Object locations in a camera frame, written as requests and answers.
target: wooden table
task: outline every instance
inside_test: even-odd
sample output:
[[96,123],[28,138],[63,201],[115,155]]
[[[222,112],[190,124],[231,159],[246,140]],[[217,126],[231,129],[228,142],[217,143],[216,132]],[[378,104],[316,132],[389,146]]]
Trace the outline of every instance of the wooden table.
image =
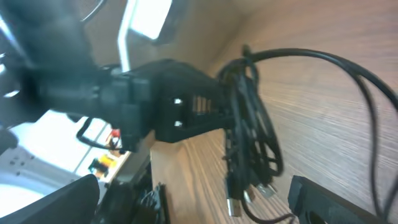
[[[270,1],[241,26],[211,73],[239,57],[243,43],[253,51],[299,47],[337,54],[398,90],[398,1]],[[274,183],[280,199],[258,200],[257,214],[270,218],[285,211],[293,175],[306,176],[374,212],[369,117],[353,81],[334,65],[313,58],[278,58],[258,66],[261,98],[279,137],[285,172]],[[379,115],[377,187],[383,202],[398,170],[398,119],[385,97],[370,89]],[[213,131],[153,148],[154,181],[167,184],[173,224],[250,223],[246,217],[228,216],[222,140],[222,132]],[[392,223],[398,223],[397,205]]]

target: screw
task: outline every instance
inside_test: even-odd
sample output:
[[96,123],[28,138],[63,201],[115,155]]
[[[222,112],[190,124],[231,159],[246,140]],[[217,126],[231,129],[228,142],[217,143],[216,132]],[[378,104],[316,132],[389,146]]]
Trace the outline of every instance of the screw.
[[174,122],[174,126],[176,126],[176,127],[182,127],[182,122],[181,121],[176,121],[176,122]]
[[182,104],[182,100],[181,99],[174,99],[174,104],[176,104],[176,105],[180,105],[180,104]]

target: yellow object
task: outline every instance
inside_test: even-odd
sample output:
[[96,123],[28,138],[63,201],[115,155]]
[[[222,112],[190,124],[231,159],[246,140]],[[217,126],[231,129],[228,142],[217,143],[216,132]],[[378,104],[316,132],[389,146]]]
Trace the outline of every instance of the yellow object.
[[104,154],[103,156],[101,156],[98,161],[104,165],[106,165],[107,167],[115,167],[116,164],[118,163],[117,161],[115,161],[114,159],[109,158],[108,155]]

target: cable bundle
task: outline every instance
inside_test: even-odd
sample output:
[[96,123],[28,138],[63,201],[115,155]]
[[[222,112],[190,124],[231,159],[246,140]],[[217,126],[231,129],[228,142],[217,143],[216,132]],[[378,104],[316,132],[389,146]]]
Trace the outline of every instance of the cable bundle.
[[[376,190],[377,116],[373,98],[363,83],[363,78],[382,91],[396,111],[398,111],[398,99],[394,92],[369,70],[345,58],[316,50],[275,49],[252,54],[248,47],[244,47],[244,57],[231,61],[218,74],[218,80],[228,87],[226,95],[230,97],[231,114],[235,121],[233,127],[225,129],[226,155],[224,159],[228,168],[226,177],[228,197],[240,200],[243,210],[256,223],[277,223],[294,217],[292,214],[287,214],[274,220],[261,220],[250,212],[243,199],[244,189],[247,189],[250,184],[268,184],[271,182],[271,176],[279,176],[283,171],[277,136],[258,94],[259,73],[254,63],[286,56],[315,57],[331,62],[343,69],[358,85],[368,105],[371,120],[370,184],[372,200],[376,215],[387,222],[394,197],[398,191],[398,175],[388,193],[382,211]],[[266,147],[274,153],[274,158],[267,155]],[[270,163],[275,163],[277,169],[271,169]]]

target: wire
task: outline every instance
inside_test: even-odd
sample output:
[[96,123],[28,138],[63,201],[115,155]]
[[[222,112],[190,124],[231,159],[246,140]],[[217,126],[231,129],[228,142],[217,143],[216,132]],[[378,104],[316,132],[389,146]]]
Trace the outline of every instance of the wire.
[[80,22],[86,24],[87,22],[89,22],[90,20],[92,20],[92,18],[97,15],[97,13],[102,9],[102,7],[104,7],[105,3],[107,0],[100,0],[99,3],[95,6],[95,8],[84,18],[82,18],[80,20]]
[[[230,169],[230,167],[234,167],[234,169],[229,170],[228,172],[235,173],[237,180],[239,180],[241,198],[243,198],[243,190],[251,183],[251,169],[254,171],[257,170],[256,174],[258,175],[259,180],[266,184],[270,181],[267,175],[279,176],[283,171],[282,155],[280,154],[280,148],[274,128],[272,127],[271,119],[268,116],[258,94],[259,74],[254,63],[269,58],[286,56],[315,57],[329,61],[343,69],[356,82],[368,105],[371,120],[370,186],[372,201],[376,215],[387,221],[392,202],[394,201],[398,191],[398,176],[396,177],[392,190],[387,196],[384,211],[382,212],[376,188],[376,165],[378,155],[377,114],[373,98],[360,78],[363,77],[369,80],[379,90],[381,90],[398,111],[398,99],[394,92],[382,80],[375,76],[375,74],[354,62],[336,55],[307,49],[275,49],[251,54],[248,47],[244,48],[244,58],[231,61],[223,67],[218,74],[219,81],[229,87],[231,111],[235,120],[235,129],[232,134],[229,134],[229,139],[231,142],[235,142],[236,149],[233,152],[228,152],[226,160],[228,169]],[[251,78],[246,74],[247,68],[249,68],[249,71],[251,72]],[[260,145],[259,150],[255,148],[255,143]],[[264,146],[267,146],[272,150],[275,155],[275,159],[268,158]],[[275,162],[277,164],[277,170],[272,170],[270,168],[270,162]],[[260,176],[259,173],[261,172],[258,172],[258,169],[265,165],[266,169],[263,169],[262,171],[265,171],[264,173],[266,174]],[[292,214],[287,214],[274,220],[261,220],[250,212],[244,200],[241,200],[241,203],[244,211],[256,223],[277,223],[286,218],[294,217]]]

